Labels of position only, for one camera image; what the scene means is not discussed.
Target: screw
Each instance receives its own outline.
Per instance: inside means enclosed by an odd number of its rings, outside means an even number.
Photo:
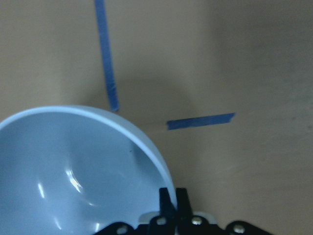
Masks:
[[[237,234],[243,234],[245,232],[245,228],[244,226],[242,226],[241,224],[236,224],[233,228],[234,232]]]
[[[194,225],[202,224],[202,219],[199,216],[192,217],[191,223]]]
[[[160,218],[158,218],[157,220],[156,220],[156,223],[158,224],[158,225],[165,225],[166,224],[166,218],[165,217],[160,217]]]
[[[116,230],[116,233],[117,233],[118,235],[122,235],[122,234],[127,233],[127,231],[128,231],[127,226],[126,226],[126,225],[122,225],[121,227],[119,227],[119,228]]]

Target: bowl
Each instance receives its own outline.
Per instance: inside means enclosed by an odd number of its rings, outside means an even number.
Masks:
[[[87,106],[48,106],[0,123],[0,231],[92,235],[158,211],[175,189],[161,154],[133,124]]]

